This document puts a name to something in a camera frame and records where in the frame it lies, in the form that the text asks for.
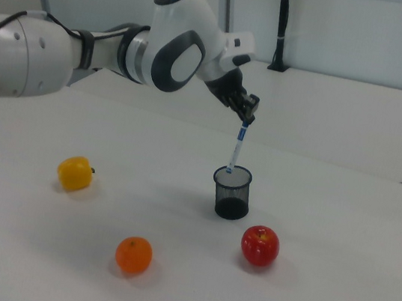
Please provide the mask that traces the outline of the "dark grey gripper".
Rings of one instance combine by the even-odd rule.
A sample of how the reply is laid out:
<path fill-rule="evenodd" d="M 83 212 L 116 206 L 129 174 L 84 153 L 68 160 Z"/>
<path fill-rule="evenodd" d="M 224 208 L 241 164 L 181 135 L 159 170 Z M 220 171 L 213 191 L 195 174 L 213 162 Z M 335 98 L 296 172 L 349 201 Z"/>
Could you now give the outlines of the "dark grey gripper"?
<path fill-rule="evenodd" d="M 240 68 L 237 68 L 227 72 L 221 78 L 205 81 L 204 84 L 224 106 L 230 106 L 241 121 L 253 124 L 260 98 L 254 94 L 245 94 L 246 90 L 242 82 L 242 72 Z"/>

